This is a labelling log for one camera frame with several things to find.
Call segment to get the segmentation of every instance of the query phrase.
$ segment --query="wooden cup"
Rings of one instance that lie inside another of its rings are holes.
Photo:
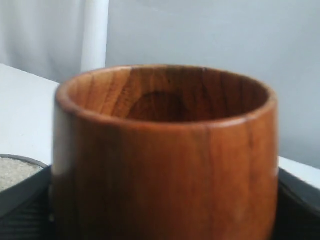
[[[277,99],[206,67],[117,66],[56,91],[53,201],[64,240],[266,240]]]

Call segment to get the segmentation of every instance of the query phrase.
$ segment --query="white wall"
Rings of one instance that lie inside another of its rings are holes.
[[[107,66],[194,64],[271,85],[280,155],[320,168],[319,0],[110,0]]]

